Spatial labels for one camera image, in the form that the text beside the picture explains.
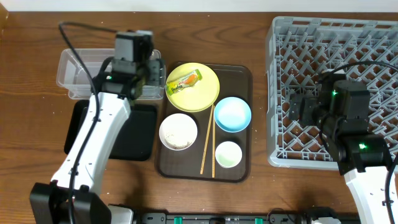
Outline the green snack wrapper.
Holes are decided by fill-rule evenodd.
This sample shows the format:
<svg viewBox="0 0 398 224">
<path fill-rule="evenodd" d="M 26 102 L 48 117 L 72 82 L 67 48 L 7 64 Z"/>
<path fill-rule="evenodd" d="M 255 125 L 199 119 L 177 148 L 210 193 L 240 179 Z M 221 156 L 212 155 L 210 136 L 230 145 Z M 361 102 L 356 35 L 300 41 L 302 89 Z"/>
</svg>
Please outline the green snack wrapper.
<svg viewBox="0 0 398 224">
<path fill-rule="evenodd" d="M 166 83 L 165 90 L 169 95 L 178 93 L 185 88 L 194 86 L 197 82 L 202 80 L 202 75 L 198 69 L 191 71 L 190 73 L 177 78 L 176 80 Z"/>
</svg>

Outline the white bowl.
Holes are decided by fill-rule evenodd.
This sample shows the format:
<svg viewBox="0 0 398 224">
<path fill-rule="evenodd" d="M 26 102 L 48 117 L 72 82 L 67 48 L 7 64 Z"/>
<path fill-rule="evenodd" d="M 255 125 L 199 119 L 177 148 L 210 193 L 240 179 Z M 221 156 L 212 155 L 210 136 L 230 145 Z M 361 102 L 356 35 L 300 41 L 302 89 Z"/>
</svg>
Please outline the white bowl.
<svg viewBox="0 0 398 224">
<path fill-rule="evenodd" d="M 187 114 L 175 113 L 166 117 L 159 128 L 161 143 L 173 151 L 188 149 L 198 136 L 198 127 Z"/>
</svg>

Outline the yellow plate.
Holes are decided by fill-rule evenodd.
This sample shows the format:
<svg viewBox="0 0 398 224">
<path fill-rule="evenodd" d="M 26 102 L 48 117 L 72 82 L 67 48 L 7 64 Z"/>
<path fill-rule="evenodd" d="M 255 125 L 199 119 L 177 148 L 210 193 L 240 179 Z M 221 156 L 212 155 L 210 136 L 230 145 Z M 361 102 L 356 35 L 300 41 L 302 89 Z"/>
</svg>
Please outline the yellow plate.
<svg viewBox="0 0 398 224">
<path fill-rule="evenodd" d="M 170 82 L 185 77 L 194 71 L 199 71 L 202 79 L 194 85 L 169 94 L 167 85 Z M 183 63 L 177 65 L 168 75 L 165 87 L 168 101 L 177 109 L 194 113 L 209 108 L 217 99 L 220 93 L 220 81 L 213 69 L 202 63 Z"/>
</svg>

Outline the light blue bowl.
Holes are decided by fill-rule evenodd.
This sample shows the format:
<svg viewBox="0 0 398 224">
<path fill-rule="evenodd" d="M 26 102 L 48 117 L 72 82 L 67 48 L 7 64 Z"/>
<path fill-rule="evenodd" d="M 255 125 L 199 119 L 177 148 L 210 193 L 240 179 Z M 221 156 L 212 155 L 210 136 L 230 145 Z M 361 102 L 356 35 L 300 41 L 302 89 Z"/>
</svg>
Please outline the light blue bowl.
<svg viewBox="0 0 398 224">
<path fill-rule="evenodd" d="M 227 133 L 246 129 L 252 118 L 250 106 L 241 98 L 227 97 L 220 100 L 214 110 L 215 123 Z"/>
</svg>

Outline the white cup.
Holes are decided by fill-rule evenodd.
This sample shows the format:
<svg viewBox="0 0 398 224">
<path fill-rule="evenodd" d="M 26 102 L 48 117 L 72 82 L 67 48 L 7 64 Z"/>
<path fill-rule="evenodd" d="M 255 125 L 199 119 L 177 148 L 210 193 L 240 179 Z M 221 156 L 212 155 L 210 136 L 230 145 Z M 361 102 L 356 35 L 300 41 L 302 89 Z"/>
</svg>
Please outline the white cup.
<svg viewBox="0 0 398 224">
<path fill-rule="evenodd" d="M 238 144 L 232 141 L 225 141 L 219 144 L 215 150 L 217 163 L 226 169 L 237 166 L 243 157 L 242 150 Z"/>
</svg>

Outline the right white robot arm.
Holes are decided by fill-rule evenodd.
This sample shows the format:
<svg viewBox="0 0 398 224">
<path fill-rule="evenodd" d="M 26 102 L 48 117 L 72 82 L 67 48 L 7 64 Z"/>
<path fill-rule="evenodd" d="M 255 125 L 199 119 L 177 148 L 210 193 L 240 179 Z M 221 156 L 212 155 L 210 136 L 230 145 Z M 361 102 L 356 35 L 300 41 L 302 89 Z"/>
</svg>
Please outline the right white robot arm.
<svg viewBox="0 0 398 224">
<path fill-rule="evenodd" d="M 349 80 L 322 87 L 318 96 L 291 96 L 289 119 L 318 128 L 323 147 L 338 164 L 354 198 L 361 223 L 394 223 L 397 164 L 384 138 L 368 129 L 370 92 L 365 84 Z"/>
</svg>

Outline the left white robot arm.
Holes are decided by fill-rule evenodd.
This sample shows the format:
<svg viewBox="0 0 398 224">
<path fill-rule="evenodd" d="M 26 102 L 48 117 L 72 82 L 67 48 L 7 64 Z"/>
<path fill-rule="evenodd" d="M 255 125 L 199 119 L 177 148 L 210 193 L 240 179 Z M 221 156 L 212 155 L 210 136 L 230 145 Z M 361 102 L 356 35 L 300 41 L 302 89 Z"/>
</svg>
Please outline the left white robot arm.
<svg viewBox="0 0 398 224">
<path fill-rule="evenodd" d="M 36 183 L 30 205 L 36 223 L 134 223 L 134 212 L 99 197 L 104 171 L 131 104 L 142 87 L 162 78 L 160 58 L 130 62 L 108 57 L 91 79 L 92 95 L 67 158 L 50 183 Z"/>
</svg>

